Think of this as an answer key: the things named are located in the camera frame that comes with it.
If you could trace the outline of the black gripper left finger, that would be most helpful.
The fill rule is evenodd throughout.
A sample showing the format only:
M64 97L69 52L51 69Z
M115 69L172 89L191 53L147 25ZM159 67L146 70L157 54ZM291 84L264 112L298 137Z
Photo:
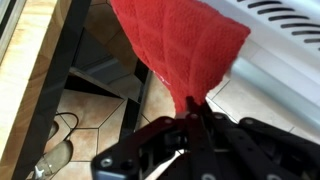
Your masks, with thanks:
M187 117L187 113L159 117L95 156L93 180L146 180L168 161L156 180L190 180L189 156L175 158L178 150L186 148L182 127Z

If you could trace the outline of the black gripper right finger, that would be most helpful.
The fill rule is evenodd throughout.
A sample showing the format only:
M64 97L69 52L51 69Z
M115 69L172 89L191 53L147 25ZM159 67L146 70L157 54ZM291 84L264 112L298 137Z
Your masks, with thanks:
M188 149L195 178L320 180L320 146L245 117L233 123L207 104L186 99Z

